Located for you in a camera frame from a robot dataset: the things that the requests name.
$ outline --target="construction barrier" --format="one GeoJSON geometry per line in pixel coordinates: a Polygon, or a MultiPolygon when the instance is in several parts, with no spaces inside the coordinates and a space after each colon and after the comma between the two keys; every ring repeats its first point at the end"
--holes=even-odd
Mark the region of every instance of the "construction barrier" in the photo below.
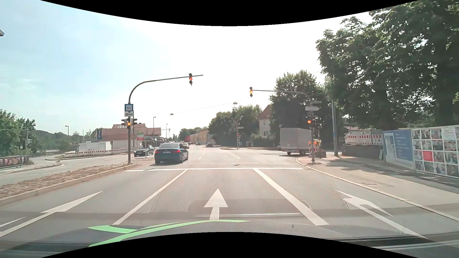
{"type": "Polygon", "coordinates": [[[361,134],[349,135],[344,137],[346,144],[350,145],[382,145],[382,134],[361,134]]]}
{"type": "Polygon", "coordinates": [[[70,151],[64,153],[64,157],[83,157],[83,156],[98,156],[98,155],[113,155],[121,154],[128,152],[128,149],[118,149],[118,150],[106,150],[106,151],[70,151]]]}

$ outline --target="directional sign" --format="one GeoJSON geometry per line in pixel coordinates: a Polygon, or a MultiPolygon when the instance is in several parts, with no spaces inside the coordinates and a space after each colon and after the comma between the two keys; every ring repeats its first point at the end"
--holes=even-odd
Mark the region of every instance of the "directional sign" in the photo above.
{"type": "Polygon", "coordinates": [[[134,104],[124,104],[124,111],[125,112],[133,112],[134,111],[134,104]]]}
{"type": "Polygon", "coordinates": [[[320,109],[319,107],[315,107],[315,106],[306,106],[306,107],[304,107],[304,110],[306,110],[306,111],[317,111],[319,109],[320,109]]]}

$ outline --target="trailer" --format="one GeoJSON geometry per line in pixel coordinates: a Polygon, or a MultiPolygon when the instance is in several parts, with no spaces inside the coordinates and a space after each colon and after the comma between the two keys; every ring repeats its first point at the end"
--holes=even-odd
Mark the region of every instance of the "trailer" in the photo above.
{"type": "Polygon", "coordinates": [[[311,142],[311,130],[301,128],[280,129],[280,149],[287,152],[287,155],[299,153],[305,156],[309,153],[311,142]]]}

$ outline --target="black car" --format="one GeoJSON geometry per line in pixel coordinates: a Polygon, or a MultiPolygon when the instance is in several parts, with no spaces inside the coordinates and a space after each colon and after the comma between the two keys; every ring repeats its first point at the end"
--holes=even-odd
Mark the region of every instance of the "black car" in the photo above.
{"type": "Polygon", "coordinates": [[[151,145],[148,146],[148,148],[146,148],[146,149],[144,147],[141,147],[140,149],[134,151],[134,157],[145,156],[145,154],[147,154],[147,153],[148,153],[148,155],[152,155],[153,151],[154,151],[154,148],[151,145]]]}
{"type": "Polygon", "coordinates": [[[161,163],[161,161],[177,161],[183,163],[185,160],[188,160],[188,151],[178,142],[163,143],[159,146],[159,149],[155,151],[156,164],[161,163]]]}

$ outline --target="curb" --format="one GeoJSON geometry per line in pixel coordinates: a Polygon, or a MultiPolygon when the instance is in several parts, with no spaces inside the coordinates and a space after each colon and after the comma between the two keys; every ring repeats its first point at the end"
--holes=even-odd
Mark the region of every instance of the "curb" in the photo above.
{"type": "Polygon", "coordinates": [[[97,173],[97,174],[94,174],[94,175],[85,176],[85,177],[82,177],[82,178],[73,179],[73,180],[70,180],[70,181],[67,181],[67,182],[59,183],[57,185],[50,185],[50,186],[46,186],[46,187],[43,187],[43,188],[40,188],[40,189],[37,189],[37,190],[32,190],[32,191],[20,193],[20,194],[17,194],[17,195],[5,197],[5,198],[0,199],[0,207],[8,205],[8,204],[11,204],[11,203],[14,203],[14,202],[26,200],[26,199],[29,199],[29,198],[34,197],[34,196],[42,195],[42,194],[45,194],[45,193],[48,193],[48,192],[51,192],[51,191],[59,190],[59,189],[66,188],[66,187],[69,187],[69,186],[72,186],[72,185],[77,185],[79,183],[87,182],[87,181],[90,181],[90,180],[93,180],[93,179],[97,179],[97,178],[100,178],[100,177],[103,177],[103,176],[114,174],[116,172],[124,171],[124,170],[127,170],[128,168],[131,168],[131,167],[137,166],[137,165],[138,164],[132,164],[132,165],[127,165],[127,166],[124,166],[124,167],[121,167],[121,168],[114,168],[112,170],[100,172],[100,173],[97,173]]]}
{"type": "Polygon", "coordinates": [[[407,199],[405,199],[405,198],[401,198],[401,197],[392,195],[392,194],[390,194],[390,193],[386,193],[386,192],[384,192],[384,191],[380,191],[380,190],[378,190],[378,189],[371,188],[371,187],[368,187],[368,186],[366,186],[366,185],[362,185],[362,184],[359,184],[359,183],[356,183],[356,182],[352,182],[352,181],[350,181],[350,180],[347,180],[347,179],[344,179],[344,178],[341,178],[341,177],[338,177],[338,176],[335,176],[335,175],[326,173],[326,172],[324,172],[324,171],[320,171],[320,170],[318,170],[318,169],[312,168],[312,167],[310,167],[310,166],[308,166],[308,165],[305,165],[305,164],[301,163],[298,159],[299,159],[299,158],[296,158],[295,161],[296,161],[298,164],[300,164],[300,165],[302,165],[302,166],[304,166],[304,167],[307,167],[308,169],[314,170],[314,171],[319,172],[319,173],[322,173],[322,174],[326,174],[326,175],[331,176],[331,177],[333,177],[333,178],[336,178],[336,179],[339,179],[339,180],[343,180],[343,181],[345,181],[345,182],[348,182],[348,183],[351,183],[351,184],[353,184],[353,185],[357,185],[357,186],[366,188],[366,189],[371,190],[371,191],[378,192],[378,193],[383,194],[383,195],[385,195],[385,196],[389,196],[389,197],[392,197],[392,198],[397,199],[397,200],[399,200],[399,201],[406,202],[406,203],[408,203],[408,204],[411,204],[411,205],[413,205],[413,206],[419,207],[419,208],[424,209],[424,210],[426,210],[426,211],[430,211],[430,212],[432,212],[432,213],[438,214],[438,215],[443,216],[443,217],[446,217],[446,218],[448,218],[448,219],[452,219],[452,220],[455,220],[455,221],[459,221],[459,218],[457,218],[457,217],[455,217],[455,216],[452,216],[452,215],[443,213],[443,212],[441,212],[441,211],[437,211],[437,210],[435,210],[435,209],[426,207],[426,206],[424,206],[424,205],[422,205],[422,204],[418,204],[418,203],[409,201],[409,200],[407,200],[407,199]]]}
{"type": "Polygon", "coordinates": [[[20,169],[18,171],[12,171],[12,172],[6,173],[6,174],[14,174],[14,173],[25,172],[25,171],[30,171],[30,170],[37,170],[37,169],[42,169],[42,168],[50,168],[50,167],[55,167],[55,166],[60,166],[60,165],[62,165],[62,164],[52,164],[52,165],[43,166],[43,167],[26,168],[26,169],[20,169]]]}
{"type": "Polygon", "coordinates": [[[45,159],[45,160],[68,160],[68,159],[81,159],[81,158],[90,158],[90,157],[105,157],[105,156],[113,156],[113,155],[121,155],[119,154],[109,154],[109,155],[95,155],[95,156],[86,156],[86,157],[68,157],[68,158],[53,158],[53,159],[45,159]]]}

